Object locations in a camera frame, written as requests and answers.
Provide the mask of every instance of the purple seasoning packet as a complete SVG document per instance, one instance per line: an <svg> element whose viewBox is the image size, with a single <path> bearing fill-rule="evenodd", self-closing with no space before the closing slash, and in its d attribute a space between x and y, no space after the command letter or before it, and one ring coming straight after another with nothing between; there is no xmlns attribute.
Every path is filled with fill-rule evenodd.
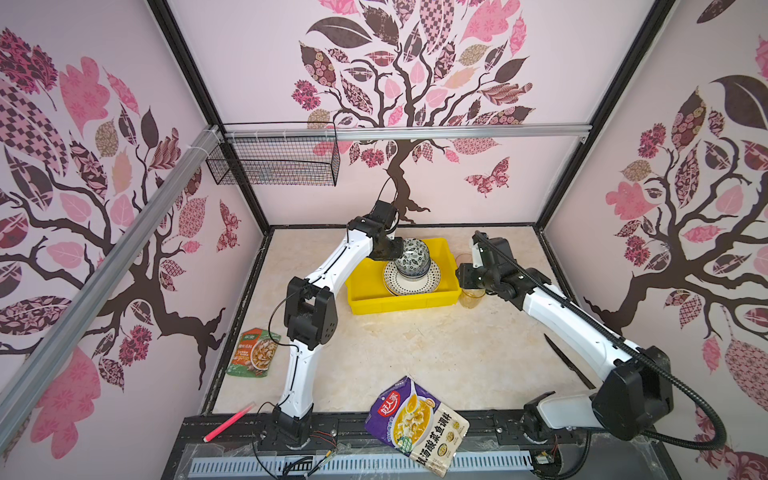
<svg viewBox="0 0 768 480"><path fill-rule="evenodd" d="M440 477L468 429L466 419L408 376L379 395L366 419L368 433Z"/></svg>

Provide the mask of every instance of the black mesh basket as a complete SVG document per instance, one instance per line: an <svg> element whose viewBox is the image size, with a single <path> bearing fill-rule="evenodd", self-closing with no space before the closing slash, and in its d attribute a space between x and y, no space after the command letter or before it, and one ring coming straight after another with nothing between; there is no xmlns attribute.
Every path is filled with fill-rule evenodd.
<svg viewBox="0 0 768 480"><path fill-rule="evenodd" d="M219 144L207 159L216 183L336 186L340 163L336 126L322 121L253 125L281 124L304 124L307 129L293 125L287 130L227 134L226 143Z"/></svg>

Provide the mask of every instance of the beige table surface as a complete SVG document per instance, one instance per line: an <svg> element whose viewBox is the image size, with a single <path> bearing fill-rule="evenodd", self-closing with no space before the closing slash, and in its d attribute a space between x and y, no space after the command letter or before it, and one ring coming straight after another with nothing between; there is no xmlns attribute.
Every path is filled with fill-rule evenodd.
<svg viewBox="0 0 768 480"><path fill-rule="evenodd" d="M515 259L554 281L531 227L486 227L509 240ZM400 237L447 239L454 255L468 251L475 228L400 228ZM266 328L286 295L288 281L314 271L338 246L343 229L276 230L251 300L243 331ZM584 384L557 357L544 334L595 384L594 371L547 327L496 296L473 310L461 305L355 316L344 286L336 296L339 326L322 352L314 386L315 412L363 412L404 375L456 410L520 409L543 392L575 392ZM272 331L285 335L283 307ZM268 376L224 376L214 413L236 412L248 402L277 402L288 370L289 348L278 347Z"/></svg>

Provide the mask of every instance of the food packet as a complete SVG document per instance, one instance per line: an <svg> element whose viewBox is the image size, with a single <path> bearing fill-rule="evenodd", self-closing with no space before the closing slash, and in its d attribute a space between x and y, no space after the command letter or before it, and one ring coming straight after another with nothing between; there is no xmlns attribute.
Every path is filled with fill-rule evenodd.
<svg viewBox="0 0 768 480"><path fill-rule="evenodd" d="M469 422L404 376L379 395L366 430L415 462L445 477Z"/></svg>
<svg viewBox="0 0 768 480"><path fill-rule="evenodd" d="M272 334L275 341L280 341L280 335ZM240 336L240 343L232 357L227 375L247 376L260 379L266 376L266 372L272 362L272 357L277 350L277 344L270 339L266 330L251 329Z"/></svg>

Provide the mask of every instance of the pink marker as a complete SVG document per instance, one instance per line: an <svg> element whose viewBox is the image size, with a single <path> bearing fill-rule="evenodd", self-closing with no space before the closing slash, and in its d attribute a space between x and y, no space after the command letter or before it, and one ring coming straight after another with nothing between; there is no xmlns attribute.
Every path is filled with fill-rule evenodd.
<svg viewBox="0 0 768 480"><path fill-rule="evenodd" d="M217 435L219 435L219 434L220 434L221 432L223 432L224 430L228 429L228 428L229 428L230 426L232 426L232 424L233 424L233 423L235 423L237 420L240 420L240 419L243 417L243 415L245 415L246 413L250 412L250 410L251 410L251 409L252 409L254 406L256 406L256 404L255 404L254 402L251 402L251 403L249 403L248 405L246 405L246 407L245 407L244 409L242 409L242 410L240 410L238 413L236 413L236 414L232 415L232 418L230 418L230 419L229 419L229 420L227 420L226 422L224 422L224 423L222 423L221 425L219 425L218 427L216 427L216 429L215 429L215 430L213 430L213 431L212 431L211 433L209 433L208 435L205 435L205 436L203 437L203 442L206 442L206 443L208 443L208 442L210 442L211 440L215 439Z"/></svg>

